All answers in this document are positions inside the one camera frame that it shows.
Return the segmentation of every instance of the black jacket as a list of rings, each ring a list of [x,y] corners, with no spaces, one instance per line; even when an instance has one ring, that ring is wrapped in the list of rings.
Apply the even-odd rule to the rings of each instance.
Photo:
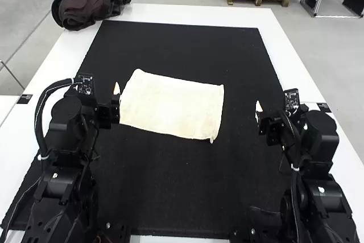
[[[121,6],[131,0],[54,0],[52,15],[56,23],[68,30],[81,30],[96,20],[114,17]]]

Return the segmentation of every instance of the white towel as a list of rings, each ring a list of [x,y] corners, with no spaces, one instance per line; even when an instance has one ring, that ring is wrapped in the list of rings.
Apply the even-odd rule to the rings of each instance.
[[[136,69],[120,96],[120,123],[188,139],[216,139],[224,86]]]

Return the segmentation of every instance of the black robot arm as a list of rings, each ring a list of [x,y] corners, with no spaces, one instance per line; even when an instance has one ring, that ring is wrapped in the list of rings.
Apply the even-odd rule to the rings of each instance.
[[[42,131],[42,111],[54,91],[69,86],[64,98],[52,108],[48,133],[53,140],[49,148]],[[91,75],[58,81],[42,93],[35,113],[35,133],[43,173],[32,186],[36,187],[35,202],[22,243],[94,241],[98,198],[90,163],[98,158],[94,145],[99,130],[111,128],[112,123],[119,123],[119,94],[113,95],[108,105],[98,104]]]
[[[301,105],[297,89],[284,92],[284,108],[264,112],[257,102],[259,135],[280,145],[292,180],[280,212],[250,207],[251,242],[359,243],[349,203],[329,173],[339,143],[335,121]]]

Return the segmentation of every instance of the concrete floor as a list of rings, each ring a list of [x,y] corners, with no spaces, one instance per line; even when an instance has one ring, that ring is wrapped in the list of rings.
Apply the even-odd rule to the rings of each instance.
[[[227,6],[226,0],[133,2]],[[51,3],[52,0],[0,0],[0,59],[7,60],[21,45],[20,50],[9,60],[8,66],[25,86],[62,33],[51,15],[45,16]],[[254,7],[254,4],[243,1],[235,3],[234,6]],[[289,8],[282,8],[276,2],[264,1],[262,7],[269,7],[274,12],[364,162],[364,145],[361,140],[361,125],[364,124],[364,19],[311,18],[299,4],[299,0],[291,0]],[[346,12],[340,5],[340,0],[324,0],[319,14],[346,15],[342,14]],[[39,26],[23,43],[37,24]],[[21,87],[9,73],[1,70],[0,94],[21,92]]]

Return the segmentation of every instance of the label sticker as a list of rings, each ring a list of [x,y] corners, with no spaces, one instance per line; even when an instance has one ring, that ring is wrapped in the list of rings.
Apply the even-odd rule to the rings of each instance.
[[[321,111],[331,113],[331,110],[326,102],[318,102],[317,106],[318,108],[320,108]]]
[[[21,97],[18,100],[17,104],[26,105],[27,103],[29,103],[32,96],[33,96],[32,94],[23,94],[23,95],[21,95]]]

